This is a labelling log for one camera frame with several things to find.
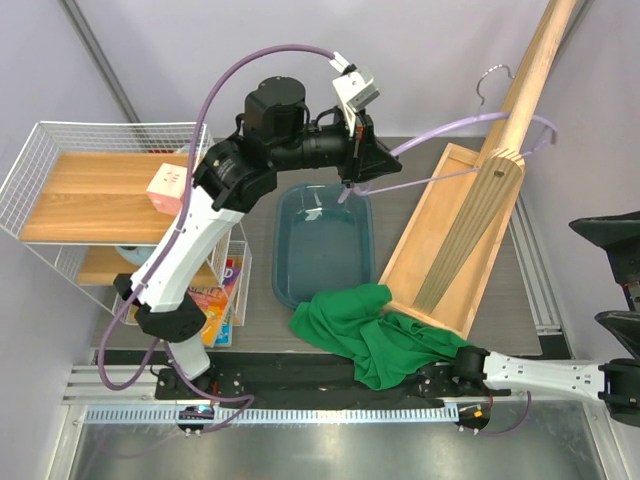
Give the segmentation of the lilac plastic clothes hanger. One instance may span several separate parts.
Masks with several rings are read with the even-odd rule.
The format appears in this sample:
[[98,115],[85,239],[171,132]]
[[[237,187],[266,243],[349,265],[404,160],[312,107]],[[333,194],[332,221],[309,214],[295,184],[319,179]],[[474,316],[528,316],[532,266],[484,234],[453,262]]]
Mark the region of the lilac plastic clothes hanger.
[[[466,118],[462,118],[444,125],[441,125],[437,128],[434,128],[432,130],[429,130],[427,132],[422,133],[421,135],[412,138],[411,140],[408,140],[406,142],[404,142],[403,144],[401,144],[399,147],[396,147],[392,153],[396,156],[399,156],[402,153],[405,153],[406,151],[424,143],[427,142],[429,140],[432,140],[436,137],[441,137],[443,136],[445,133],[451,133],[466,127],[470,127],[472,125],[475,124],[479,124],[479,123],[488,123],[488,122],[495,122],[498,120],[506,120],[508,117],[507,113],[499,113],[499,112],[492,112],[492,113],[481,113],[480,110],[482,108],[482,106],[485,104],[485,97],[482,95],[481,93],[481,84],[482,82],[485,80],[485,78],[487,76],[489,76],[490,74],[492,74],[494,71],[503,69],[506,72],[507,77],[514,81],[515,80],[515,76],[512,74],[511,69],[508,65],[505,64],[496,64],[492,67],[490,67],[489,69],[487,69],[483,75],[480,77],[480,79],[478,80],[478,82],[476,83],[476,87],[475,87],[475,92],[476,95],[478,96],[478,98],[480,99],[480,106],[479,106],[479,112],[476,115],[473,116],[469,116]],[[522,153],[523,157],[529,156],[535,152],[537,152],[538,150],[540,150],[542,147],[544,147],[547,144],[550,145],[555,145],[557,143],[557,139],[558,139],[558,130],[555,127],[555,125],[548,119],[538,116],[538,115],[534,115],[532,117],[532,122],[539,124],[542,126],[541,132],[538,136],[538,139],[534,142],[533,147],[529,150],[526,151],[524,153]],[[381,194],[381,193],[387,193],[387,192],[391,192],[394,190],[400,190],[400,189],[404,189],[404,188],[409,188],[409,187],[414,187],[414,186],[419,186],[419,185],[425,185],[427,183],[431,183],[434,181],[440,181],[440,180],[445,180],[448,178],[453,178],[456,176],[461,176],[461,175],[466,175],[466,174],[470,174],[470,173],[474,173],[478,170],[478,167],[472,167],[469,168],[467,170],[463,170],[461,173],[453,173],[453,174],[444,174],[444,175],[436,175],[436,176],[432,176],[429,178],[425,178],[422,180],[414,180],[411,182],[407,182],[407,183],[402,183],[402,184],[396,184],[390,187],[384,187],[384,188],[379,188],[379,189],[373,189],[370,183],[366,183],[366,184],[362,184],[362,185],[356,185],[354,187],[345,187],[342,191],[342,193],[340,194],[340,196],[338,197],[337,202],[339,204],[343,204],[350,196],[358,196],[358,197],[366,197],[366,196],[371,196],[371,195],[376,195],[376,194]]]

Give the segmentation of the green tank top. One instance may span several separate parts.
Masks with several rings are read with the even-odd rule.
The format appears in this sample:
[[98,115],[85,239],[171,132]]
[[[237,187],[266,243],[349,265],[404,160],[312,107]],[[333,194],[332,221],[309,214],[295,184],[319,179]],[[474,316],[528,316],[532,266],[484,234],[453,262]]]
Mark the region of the green tank top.
[[289,327],[310,345],[351,360],[354,379],[374,391],[396,387],[430,363],[450,362],[471,345],[449,330],[386,311],[391,300],[390,289],[378,284],[319,292],[299,304]]

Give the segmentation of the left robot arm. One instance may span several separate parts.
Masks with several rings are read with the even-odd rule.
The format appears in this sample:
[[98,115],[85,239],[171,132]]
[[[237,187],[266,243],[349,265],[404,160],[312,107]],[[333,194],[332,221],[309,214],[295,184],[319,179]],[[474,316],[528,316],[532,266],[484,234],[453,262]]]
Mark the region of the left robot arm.
[[360,71],[333,82],[334,121],[320,125],[308,112],[304,85],[290,77],[263,80],[250,92],[237,130],[213,145],[191,176],[183,220],[175,220],[147,262],[114,285],[137,305],[136,320],[165,341],[181,370],[179,388],[205,397],[213,385],[201,331],[206,317],[187,290],[217,242],[277,186],[281,171],[334,167],[347,186],[397,173],[402,166],[375,136],[366,106],[379,90]]

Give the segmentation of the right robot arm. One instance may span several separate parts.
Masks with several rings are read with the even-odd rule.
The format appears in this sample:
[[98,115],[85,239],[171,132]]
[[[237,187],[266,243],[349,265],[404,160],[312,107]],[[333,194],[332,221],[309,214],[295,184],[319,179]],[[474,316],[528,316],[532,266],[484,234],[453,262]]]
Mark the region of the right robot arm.
[[625,295],[625,310],[595,315],[630,354],[603,364],[534,361],[489,352],[460,349],[451,380],[465,395],[488,391],[524,390],[563,395],[603,404],[610,417],[624,425],[639,425],[639,213],[637,211],[574,220],[569,227],[605,251],[615,280]]

